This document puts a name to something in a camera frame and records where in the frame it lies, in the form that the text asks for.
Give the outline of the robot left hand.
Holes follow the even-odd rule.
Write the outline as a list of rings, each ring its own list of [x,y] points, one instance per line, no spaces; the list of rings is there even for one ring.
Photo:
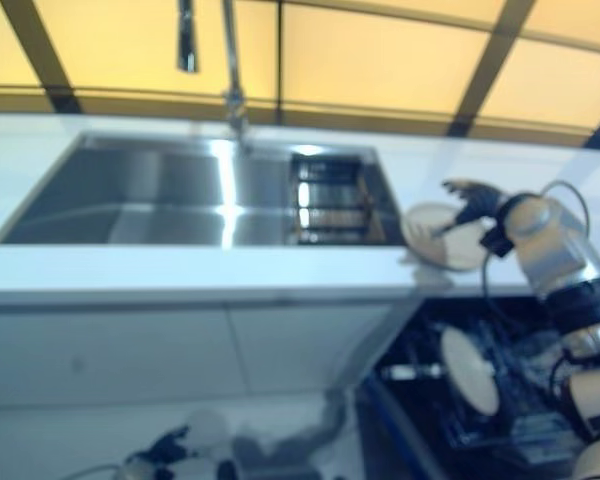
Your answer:
[[[191,456],[190,450],[181,441],[190,431],[189,426],[181,426],[165,433],[139,456],[158,466],[171,465]]]

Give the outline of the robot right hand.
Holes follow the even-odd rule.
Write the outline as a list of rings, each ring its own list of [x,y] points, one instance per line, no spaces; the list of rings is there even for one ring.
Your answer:
[[[449,194],[455,194],[463,200],[464,206],[450,221],[432,230],[434,238],[484,217],[494,218],[510,198],[505,191],[491,184],[474,180],[449,179],[442,183],[442,187]]]

